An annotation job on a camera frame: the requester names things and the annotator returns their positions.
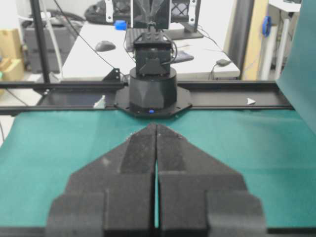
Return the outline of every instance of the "keyboard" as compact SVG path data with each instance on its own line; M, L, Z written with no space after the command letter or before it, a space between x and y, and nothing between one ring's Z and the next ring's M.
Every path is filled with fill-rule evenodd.
M127 52L134 51L134 41L144 32L146 29L127 29L125 42Z

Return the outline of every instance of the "table leg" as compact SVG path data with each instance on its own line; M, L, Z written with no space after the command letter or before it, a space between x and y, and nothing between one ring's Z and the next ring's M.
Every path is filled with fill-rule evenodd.
M279 47L278 53L277 53L275 80L278 80L280 75L281 75L289 27L290 27L290 19L286 18L284 20L282 38L281 38L280 47Z

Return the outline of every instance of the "cardboard box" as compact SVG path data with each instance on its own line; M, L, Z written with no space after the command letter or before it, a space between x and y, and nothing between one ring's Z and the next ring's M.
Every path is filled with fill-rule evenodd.
M4 93L4 90L0 89L0 96L2 96L3 93Z
M17 29L0 30L0 50L3 58L22 59L22 46Z
M23 79L24 65L22 59L12 59L10 65L2 71L2 80L19 81Z
M0 72L3 72L6 70L11 64L11 60L8 58L3 58L2 61L0 62Z

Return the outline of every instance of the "floor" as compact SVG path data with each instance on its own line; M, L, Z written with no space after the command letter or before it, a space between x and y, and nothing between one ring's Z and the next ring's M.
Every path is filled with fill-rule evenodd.
M25 81L35 81L40 78L40 75L31 74L28 72L24 73L23 80ZM11 89L10 90L14 95L20 98L28 105L35 105L40 99L40 95L29 89ZM23 103L14 98L7 91L4 92L3 95L0 96L0 106L24 106ZM6 138L11 130L11 127L14 122L14 117L11 116L0 116L0 123L3 128L4 137ZM2 136L0 134L0 146L3 144Z

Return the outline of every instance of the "white arrow label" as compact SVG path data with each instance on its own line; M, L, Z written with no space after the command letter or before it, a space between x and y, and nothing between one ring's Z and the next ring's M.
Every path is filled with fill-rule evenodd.
M248 98L247 100L248 100L247 105L254 105L256 103L256 101L253 99Z

